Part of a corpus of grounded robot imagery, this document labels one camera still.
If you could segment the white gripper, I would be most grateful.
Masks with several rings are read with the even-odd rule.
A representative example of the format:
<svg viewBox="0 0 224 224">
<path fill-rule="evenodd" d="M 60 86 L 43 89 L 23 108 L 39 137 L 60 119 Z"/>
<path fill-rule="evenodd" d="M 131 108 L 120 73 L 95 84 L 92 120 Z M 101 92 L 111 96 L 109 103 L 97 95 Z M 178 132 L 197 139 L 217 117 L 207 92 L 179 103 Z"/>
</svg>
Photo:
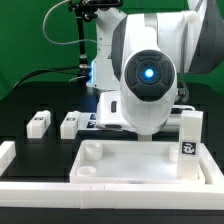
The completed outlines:
<svg viewBox="0 0 224 224">
<path fill-rule="evenodd" d="M 109 130 L 134 130 L 122 114 L 119 91 L 103 92 L 100 95 L 96 111 L 96 126 Z"/>
</svg>

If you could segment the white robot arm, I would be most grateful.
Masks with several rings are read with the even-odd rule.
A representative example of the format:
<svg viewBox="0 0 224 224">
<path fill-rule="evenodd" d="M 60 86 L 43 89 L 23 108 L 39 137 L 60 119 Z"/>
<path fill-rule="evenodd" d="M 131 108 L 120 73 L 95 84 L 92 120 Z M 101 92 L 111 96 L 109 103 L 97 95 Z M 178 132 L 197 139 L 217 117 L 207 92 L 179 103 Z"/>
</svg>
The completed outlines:
<svg viewBox="0 0 224 224">
<path fill-rule="evenodd" d="M 96 126 L 159 132 L 178 96 L 177 75 L 207 74 L 224 61 L 224 20 L 216 0 L 187 0 L 182 12 L 125 14 L 99 9 L 90 87 L 101 91 Z"/>
</svg>

